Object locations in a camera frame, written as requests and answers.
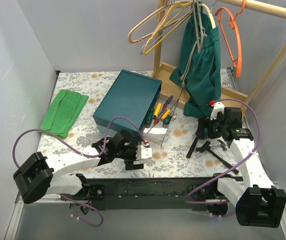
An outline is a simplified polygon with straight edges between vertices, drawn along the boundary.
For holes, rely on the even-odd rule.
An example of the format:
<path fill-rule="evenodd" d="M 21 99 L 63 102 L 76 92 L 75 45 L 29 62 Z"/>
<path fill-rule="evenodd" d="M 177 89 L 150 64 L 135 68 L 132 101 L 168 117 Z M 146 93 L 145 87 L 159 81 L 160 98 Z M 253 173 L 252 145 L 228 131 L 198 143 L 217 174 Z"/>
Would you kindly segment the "green stubby screwdriver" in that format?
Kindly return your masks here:
<path fill-rule="evenodd" d="M 163 120 L 163 125 L 168 126 L 171 122 L 172 115 L 168 115 L 164 120 Z"/>

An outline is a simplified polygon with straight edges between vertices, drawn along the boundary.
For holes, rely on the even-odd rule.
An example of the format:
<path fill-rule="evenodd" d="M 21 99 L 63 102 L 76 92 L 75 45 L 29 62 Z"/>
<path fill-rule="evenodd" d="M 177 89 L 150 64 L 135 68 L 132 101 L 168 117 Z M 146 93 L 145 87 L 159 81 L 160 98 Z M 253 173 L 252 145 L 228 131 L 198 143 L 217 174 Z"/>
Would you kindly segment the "yellow black screwdriver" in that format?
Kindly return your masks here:
<path fill-rule="evenodd" d="M 162 104 L 161 104 L 161 103 L 158 103 L 157 106 L 156 106 L 156 109 L 155 109 L 155 111 L 154 111 L 154 113 L 153 113 L 153 119 L 154 119 L 154 120 L 158 117 L 159 112 L 160 112 L 160 110 L 161 110 L 161 107 L 162 107 Z"/>

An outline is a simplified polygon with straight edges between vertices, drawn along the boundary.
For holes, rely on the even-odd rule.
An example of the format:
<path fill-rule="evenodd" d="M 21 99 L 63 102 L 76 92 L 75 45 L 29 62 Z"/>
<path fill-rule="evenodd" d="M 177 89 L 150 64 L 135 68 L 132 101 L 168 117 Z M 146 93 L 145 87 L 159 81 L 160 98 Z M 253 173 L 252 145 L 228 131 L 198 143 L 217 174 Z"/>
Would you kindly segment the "orange yellow screwdriver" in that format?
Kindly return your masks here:
<path fill-rule="evenodd" d="M 163 115 L 161 116 L 161 119 L 164 120 L 169 114 L 170 114 L 171 110 L 170 109 L 167 109 Z"/>

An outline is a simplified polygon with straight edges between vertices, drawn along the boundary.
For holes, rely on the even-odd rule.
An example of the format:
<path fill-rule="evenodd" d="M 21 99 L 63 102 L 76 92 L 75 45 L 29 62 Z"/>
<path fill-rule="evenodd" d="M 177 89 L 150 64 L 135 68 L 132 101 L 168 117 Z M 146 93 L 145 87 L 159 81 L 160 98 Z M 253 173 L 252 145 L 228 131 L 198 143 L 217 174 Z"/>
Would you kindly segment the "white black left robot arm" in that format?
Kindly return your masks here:
<path fill-rule="evenodd" d="M 13 180 L 25 204 L 34 203 L 46 195 L 67 194 L 84 200 L 89 196 L 85 177 L 75 172 L 95 168 L 122 159 L 126 170 L 143 169 L 135 161 L 149 159 L 153 150 L 142 135 L 133 136 L 121 130 L 115 136 L 105 136 L 83 151 L 71 147 L 69 153 L 44 156 L 33 153 L 22 165 L 17 165 Z"/>

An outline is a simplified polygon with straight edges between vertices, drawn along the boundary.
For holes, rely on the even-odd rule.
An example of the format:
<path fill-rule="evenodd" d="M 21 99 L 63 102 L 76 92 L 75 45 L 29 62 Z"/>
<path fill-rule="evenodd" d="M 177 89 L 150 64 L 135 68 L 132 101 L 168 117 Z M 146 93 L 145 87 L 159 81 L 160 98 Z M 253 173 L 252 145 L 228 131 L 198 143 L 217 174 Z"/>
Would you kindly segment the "clear acrylic drawer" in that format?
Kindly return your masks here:
<path fill-rule="evenodd" d="M 154 113 L 158 103 L 161 103 L 163 107 L 163 104 L 166 102 L 168 98 L 169 96 L 160 94 L 157 97 L 155 103 L 152 105 L 151 109 L 148 111 L 147 115 L 149 114 L 151 110 L 153 110 L 153 113 Z M 161 107 L 160 112 L 157 116 L 157 118 L 160 118 L 157 125 L 155 125 L 150 131 L 149 131 L 149 128 L 151 127 L 152 124 L 148 127 L 146 127 L 146 125 L 144 126 L 142 133 L 143 133 L 144 139 L 148 141 L 150 144 L 153 144 L 158 147 L 161 147 L 163 145 L 163 142 L 164 142 L 164 139 L 165 139 L 165 136 L 166 136 L 166 133 L 168 131 L 170 124 L 163 125 L 163 120 L 161 119 L 161 117 L 164 114 L 164 112 L 168 109 L 170 109 L 169 115 L 171 115 L 173 113 L 173 110 L 175 109 L 175 106 L 176 106 L 176 99 L 173 97 L 172 101 L 167 105 L 166 109 L 162 109 Z"/>

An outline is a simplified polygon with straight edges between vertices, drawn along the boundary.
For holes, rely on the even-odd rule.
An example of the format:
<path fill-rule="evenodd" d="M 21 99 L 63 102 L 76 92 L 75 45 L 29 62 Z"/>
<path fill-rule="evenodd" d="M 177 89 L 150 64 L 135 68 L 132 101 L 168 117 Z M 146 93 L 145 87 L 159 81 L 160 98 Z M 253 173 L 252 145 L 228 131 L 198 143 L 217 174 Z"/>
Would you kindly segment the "teal drawer box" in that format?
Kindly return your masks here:
<path fill-rule="evenodd" d="M 125 117 L 133 123 L 125 119 L 114 120 L 108 130 L 109 136 L 113 137 L 123 129 L 134 135 L 137 134 L 136 128 L 142 131 L 160 94 L 161 86 L 161 80 L 121 70 L 93 114 L 97 129 L 101 133 L 106 133 L 107 126 L 113 118 Z"/>

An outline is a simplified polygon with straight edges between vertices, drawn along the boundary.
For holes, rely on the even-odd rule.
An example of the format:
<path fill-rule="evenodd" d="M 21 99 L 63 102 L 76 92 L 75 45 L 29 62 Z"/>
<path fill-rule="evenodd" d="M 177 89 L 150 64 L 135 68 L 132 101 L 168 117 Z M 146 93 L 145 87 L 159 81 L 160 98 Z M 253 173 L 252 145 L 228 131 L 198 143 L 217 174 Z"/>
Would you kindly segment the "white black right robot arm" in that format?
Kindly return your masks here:
<path fill-rule="evenodd" d="M 242 110 L 225 107 L 221 102 L 212 104 L 211 115 L 201 120 L 197 133 L 207 131 L 210 139 L 222 138 L 238 166 L 243 184 L 229 174 L 199 188 L 193 194 L 208 203 L 223 198 L 235 207 L 236 219 L 241 226 L 277 228 L 286 205 L 286 193 L 276 188 L 267 176 L 257 152 L 254 137 L 243 127 Z"/>

